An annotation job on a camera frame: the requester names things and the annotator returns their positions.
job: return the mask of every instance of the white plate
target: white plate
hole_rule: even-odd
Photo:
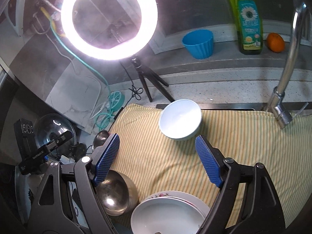
[[[147,198],[145,198],[143,201],[146,201],[151,198],[157,198],[157,197],[163,197],[163,196],[172,196],[172,197],[177,197],[184,199],[188,202],[191,203],[191,205],[194,205],[199,209],[199,211],[203,214],[204,217],[206,217],[210,211],[210,207],[208,207],[201,199],[197,198],[194,195],[191,195],[186,192],[181,192],[181,191],[162,191],[162,192],[157,192],[154,193]]]
[[[171,197],[140,203],[131,215],[134,234],[195,234],[205,217],[189,203]]]

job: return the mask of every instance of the metal hose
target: metal hose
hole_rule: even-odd
[[[56,6],[54,6],[54,4],[51,3],[49,0],[42,0],[42,1],[44,1],[45,4],[48,5],[48,6],[50,6],[52,9],[54,9],[54,10],[60,12],[60,9],[59,9],[58,7],[56,7]]]

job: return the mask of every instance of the blue ribbed cup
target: blue ribbed cup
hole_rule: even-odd
[[[213,53],[213,33],[209,30],[190,32],[183,37],[182,43],[196,59],[205,59]]]

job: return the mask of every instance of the ring light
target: ring light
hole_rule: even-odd
[[[76,0],[64,0],[61,10],[63,30],[68,40],[81,52],[103,60],[118,60],[136,54],[152,38],[158,19],[157,4],[155,0],[137,0],[141,9],[141,26],[137,35],[124,43],[111,49],[101,49],[85,42],[76,32],[73,23],[73,8]]]

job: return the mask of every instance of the yellow striped cloth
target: yellow striped cloth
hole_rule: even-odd
[[[129,105],[111,128],[121,146],[112,169],[130,177],[139,201],[164,190],[190,193],[212,207],[218,190],[210,183],[195,151],[195,138],[174,141],[158,128],[161,110]],[[312,192],[312,116],[297,117],[280,130],[271,113],[260,111],[203,110],[198,134],[225,157],[240,164],[265,164],[283,208],[286,226],[302,209]],[[228,222],[235,224],[244,192],[239,187]],[[130,226],[131,214],[115,218]]]

